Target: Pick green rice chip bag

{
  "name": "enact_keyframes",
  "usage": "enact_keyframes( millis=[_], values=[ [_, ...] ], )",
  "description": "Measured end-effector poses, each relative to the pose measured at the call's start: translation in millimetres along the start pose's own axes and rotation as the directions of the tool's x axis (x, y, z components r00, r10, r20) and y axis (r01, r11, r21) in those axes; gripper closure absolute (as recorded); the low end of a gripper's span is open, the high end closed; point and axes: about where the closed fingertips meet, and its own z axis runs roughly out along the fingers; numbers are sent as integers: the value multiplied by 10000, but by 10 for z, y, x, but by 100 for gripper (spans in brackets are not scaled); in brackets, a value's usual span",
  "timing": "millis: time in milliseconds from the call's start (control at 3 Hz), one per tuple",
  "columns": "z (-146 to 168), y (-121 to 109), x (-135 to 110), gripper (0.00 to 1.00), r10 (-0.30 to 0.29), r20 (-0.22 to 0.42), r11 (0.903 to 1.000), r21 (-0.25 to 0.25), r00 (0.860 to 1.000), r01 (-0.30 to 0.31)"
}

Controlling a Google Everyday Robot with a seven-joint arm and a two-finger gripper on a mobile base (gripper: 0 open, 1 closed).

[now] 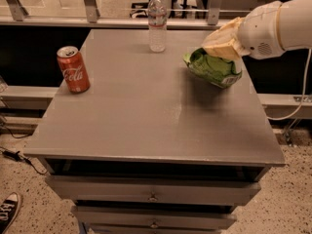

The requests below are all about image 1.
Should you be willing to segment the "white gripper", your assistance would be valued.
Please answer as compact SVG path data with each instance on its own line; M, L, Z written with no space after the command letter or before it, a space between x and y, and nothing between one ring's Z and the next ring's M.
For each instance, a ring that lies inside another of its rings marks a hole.
M212 57L229 60L281 56L285 52L278 39L281 6L280 1L275 1L253 9L245 18L231 20L208 36L203 49Z

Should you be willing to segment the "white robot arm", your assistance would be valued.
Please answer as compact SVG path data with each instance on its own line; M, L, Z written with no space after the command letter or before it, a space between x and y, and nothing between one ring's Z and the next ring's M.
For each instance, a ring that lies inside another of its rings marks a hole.
M274 1L209 34L202 48L212 57L270 59L312 48L312 0Z

